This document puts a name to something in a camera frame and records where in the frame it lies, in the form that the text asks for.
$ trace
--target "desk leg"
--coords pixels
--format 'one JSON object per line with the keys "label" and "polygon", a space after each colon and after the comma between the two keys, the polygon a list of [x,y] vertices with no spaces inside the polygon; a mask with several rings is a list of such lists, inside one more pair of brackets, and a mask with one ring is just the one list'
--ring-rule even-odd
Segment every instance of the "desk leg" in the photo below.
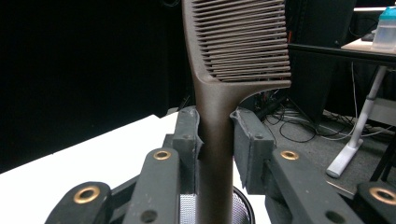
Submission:
{"label": "desk leg", "polygon": [[363,143],[363,140],[361,139],[361,132],[363,131],[364,125],[366,124],[366,121],[373,109],[376,93],[378,92],[379,86],[382,83],[382,79],[384,78],[386,71],[386,66],[379,67],[373,86],[370,89],[370,93],[366,97],[366,101],[364,102],[363,109],[359,115],[358,122],[356,124],[355,130],[353,131],[352,137],[335,158],[335,160],[332,161],[332,164],[330,164],[330,166],[327,168],[327,175],[334,178],[340,177],[341,173],[344,172],[350,160]]}

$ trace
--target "mesh basket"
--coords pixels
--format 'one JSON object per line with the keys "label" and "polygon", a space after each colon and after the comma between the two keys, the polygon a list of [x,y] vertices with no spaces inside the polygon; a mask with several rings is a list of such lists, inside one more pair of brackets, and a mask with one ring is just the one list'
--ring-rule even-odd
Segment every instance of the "mesh basket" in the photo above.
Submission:
{"label": "mesh basket", "polygon": [[[180,195],[180,223],[195,223],[195,195]],[[248,199],[233,187],[233,224],[254,224],[254,214]]]}

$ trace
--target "clear plastic bottle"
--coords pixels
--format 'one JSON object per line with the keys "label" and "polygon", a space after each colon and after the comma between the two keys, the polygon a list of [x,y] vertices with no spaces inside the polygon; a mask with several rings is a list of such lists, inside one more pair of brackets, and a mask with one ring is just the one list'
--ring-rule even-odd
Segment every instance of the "clear plastic bottle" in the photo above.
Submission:
{"label": "clear plastic bottle", "polygon": [[372,49],[393,52],[396,46],[396,7],[387,7],[379,16]]}

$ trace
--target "brown comb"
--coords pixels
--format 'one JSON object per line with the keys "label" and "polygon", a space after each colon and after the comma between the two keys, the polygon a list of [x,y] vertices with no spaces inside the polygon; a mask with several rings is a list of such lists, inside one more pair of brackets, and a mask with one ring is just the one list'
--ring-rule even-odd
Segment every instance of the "brown comb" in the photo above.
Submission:
{"label": "brown comb", "polygon": [[290,86],[283,0],[184,0],[199,134],[197,223],[232,223],[233,124],[250,95]]}

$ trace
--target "black wall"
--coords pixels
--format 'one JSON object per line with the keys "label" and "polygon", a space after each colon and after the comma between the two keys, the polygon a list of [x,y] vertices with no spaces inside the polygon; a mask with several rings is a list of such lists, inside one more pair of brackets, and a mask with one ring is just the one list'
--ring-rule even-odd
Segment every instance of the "black wall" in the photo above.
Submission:
{"label": "black wall", "polygon": [[163,116],[185,93],[180,5],[3,1],[0,23],[0,172]]}

